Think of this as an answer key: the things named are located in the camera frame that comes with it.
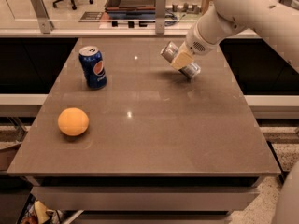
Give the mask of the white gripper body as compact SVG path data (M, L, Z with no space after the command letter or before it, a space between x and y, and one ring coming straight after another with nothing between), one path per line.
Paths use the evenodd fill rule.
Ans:
M216 46L210 44L200 35L197 25L194 24L186 34L185 44L190 51L198 55L206 55Z

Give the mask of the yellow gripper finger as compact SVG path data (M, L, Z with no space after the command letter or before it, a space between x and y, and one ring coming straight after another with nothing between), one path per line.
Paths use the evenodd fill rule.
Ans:
M178 48L178 53L175 55L175 58L171 62L171 66L176 70L187 66L188 64L194 61L193 53L188 49L186 43L183 43Z

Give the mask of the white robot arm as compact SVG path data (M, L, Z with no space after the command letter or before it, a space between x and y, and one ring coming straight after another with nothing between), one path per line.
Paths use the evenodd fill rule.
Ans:
M194 56L250 28L299 72L299 10L279 0L213 0L213 6L188 31L171 65L180 70Z

